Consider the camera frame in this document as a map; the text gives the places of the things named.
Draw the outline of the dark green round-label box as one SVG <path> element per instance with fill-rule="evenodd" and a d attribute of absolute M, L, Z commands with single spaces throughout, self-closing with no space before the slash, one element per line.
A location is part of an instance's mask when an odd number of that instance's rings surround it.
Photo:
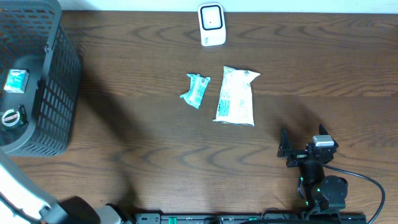
<path fill-rule="evenodd" d="M 1 112 L 1 129 L 11 131 L 27 126 L 28 120 L 24 106 L 16 106 Z"/>

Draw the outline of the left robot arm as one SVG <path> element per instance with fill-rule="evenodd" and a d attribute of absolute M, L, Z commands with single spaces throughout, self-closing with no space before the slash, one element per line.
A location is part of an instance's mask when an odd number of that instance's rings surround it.
<path fill-rule="evenodd" d="M 1 151 L 1 224 L 122 224 L 135 219 L 113 204 L 93 208 L 74 196 L 57 200 L 41 189 Z"/>

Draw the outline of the green snack packet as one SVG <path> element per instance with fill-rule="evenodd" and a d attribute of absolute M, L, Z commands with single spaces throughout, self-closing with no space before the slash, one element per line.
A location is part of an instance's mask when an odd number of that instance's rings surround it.
<path fill-rule="evenodd" d="M 190 89 L 180 95 L 180 98 L 183 98 L 190 106 L 199 109 L 211 78 L 194 73 L 188 73 L 187 77 L 190 78 Z"/>

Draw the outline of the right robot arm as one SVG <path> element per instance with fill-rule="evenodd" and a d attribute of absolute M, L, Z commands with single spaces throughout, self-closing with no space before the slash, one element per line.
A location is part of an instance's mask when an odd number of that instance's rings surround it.
<path fill-rule="evenodd" d="M 299 168 L 298 192 L 307 204 L 300 216 L 305 220 L 317 215 L 337 214 L 346 207 L 348 194 L 346 179 L 324 173 L 325 166 L 334 159 L 338 143 L 323 125 L 319 125 L 318 130 L 319 134 L 304 149 L 294 149 L 286 130 L 282 129 L 277 151 L 277 157 L 286 159 L 287 167 Z"/>

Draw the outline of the teal tissue pack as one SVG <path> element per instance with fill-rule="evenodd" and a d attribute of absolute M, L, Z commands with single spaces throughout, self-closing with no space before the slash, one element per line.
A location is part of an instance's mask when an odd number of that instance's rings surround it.
<path fill-rule="evenodd" d="M 8 93 L 25 93 L 29 72 L 27 70 L 10 69 L 4 85 Z"/>

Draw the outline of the cream snack bag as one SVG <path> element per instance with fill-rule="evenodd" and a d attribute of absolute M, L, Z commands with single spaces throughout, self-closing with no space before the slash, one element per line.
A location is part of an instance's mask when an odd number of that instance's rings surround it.
<path fill-rule="evenodd" d="M 251 82 L 260 73 L 225 65 L 216 123 L 254 126 Z"/>

